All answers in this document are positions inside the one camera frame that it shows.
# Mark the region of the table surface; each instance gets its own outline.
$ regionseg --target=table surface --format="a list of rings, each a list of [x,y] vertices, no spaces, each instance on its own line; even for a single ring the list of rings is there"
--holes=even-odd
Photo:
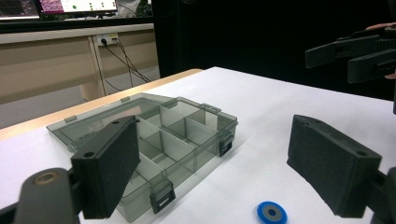
[[[236,116],[238,125],[233,148],[179,186],[176,200],[159,214],[147,211],[134,223],[259,224],[255,210],[264,201],[282,205],[289,223],[370,223],[373,212],[368,208],[363,218],[334,216],[314,189],[286,164],[292,117],[299,114],[320,119],[376,151],[383,156],[380,171],[387,173],[390,167],[396,166],[393,102],[218,67],[197,71],[180,75],[181,79],[173,77],[171,82],[163,80],[166,84],[143,91],[182,96]],[[139,90],[130,89],[128,94],[137,92]],[[110,96],[63,113],[78,114],[120,98]],[[2,138],[0,207],[18,200],[21,184],[30,175],[52,167],[71,167],[71,153],[46,129],[46,125],[59,117],[67,116],[49,115],[48,119],[33,121],[21,133]],[[106,220],[84,220],[81,216],[81,222],[127,223],[118,211]]]

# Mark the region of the wooden desk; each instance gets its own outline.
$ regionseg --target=wooden desk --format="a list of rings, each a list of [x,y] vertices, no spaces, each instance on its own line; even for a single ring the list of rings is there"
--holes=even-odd
[[[183,77],[190,76],[190,75],[195,74],[200,71],[202,71],[202,70],[201,69],[191,69],[191,70],[188,70],[188,71],[185,71],[182,73],[175,74],[170,77],[161,78],[161,79],[152,81],[150,83],[146,83],[141,86],[131,88],[126,91],[117,92],[112,95],[108,95],[108,96],[90,101],[90,102],[82,104],[82,105],[76,105],[76,106],[67,108],[65,110],[61,110],[61,111],[58,111],[58,112],[55,112],[52,114],[48,114],[46,116],[43,116],[43,117],[40,117],[37,119],[32,119],[32,120],[29,120],[29,121],[26,121],[26,122],[23,122],[20,124],[16,124],[16,125],[7,127],[5,129],[0,130],[0,141],[7,139],[9,137],[12,137],[14,135],[17,135],[17,134],[29,132],[29,131],[32,131],[33,129],[49,125],[49,124],[56,122],[60,119],[68,118],[70,116],[85,112],[87,110],[91,110],[96,107],[106,105],[108,103],[117,101],[123,97],[134,95],[134,94],[137,94],[142,91],[147,91],[147,90],[153,89],[155,87],[158,87],[163,84],[178,80]]]

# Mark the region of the monitor screen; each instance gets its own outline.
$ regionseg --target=monitor screen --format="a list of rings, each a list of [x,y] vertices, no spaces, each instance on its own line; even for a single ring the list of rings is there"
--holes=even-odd
[[[115,12],[115,0],[36,0],[40,14]]]
[[[34,0],[0,0],[0,21],[38,19]]]

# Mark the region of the blue tape roll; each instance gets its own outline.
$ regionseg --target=blue tape roll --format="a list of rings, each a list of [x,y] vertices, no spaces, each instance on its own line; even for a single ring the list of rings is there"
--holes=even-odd
[[[286,211],[273,202],[260,203],[257,206],[257,215],[264,224],[285,224],[288,221]]]

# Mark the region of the power socket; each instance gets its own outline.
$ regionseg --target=power socket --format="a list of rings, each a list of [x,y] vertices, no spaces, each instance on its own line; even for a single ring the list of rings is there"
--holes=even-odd
[[[103,40],[106,41],[107,45],[117,44],[116,39],[118,38],[119,35],[117,33],[96,36],[98,46],[104,46],[104,43],[102,42]]]

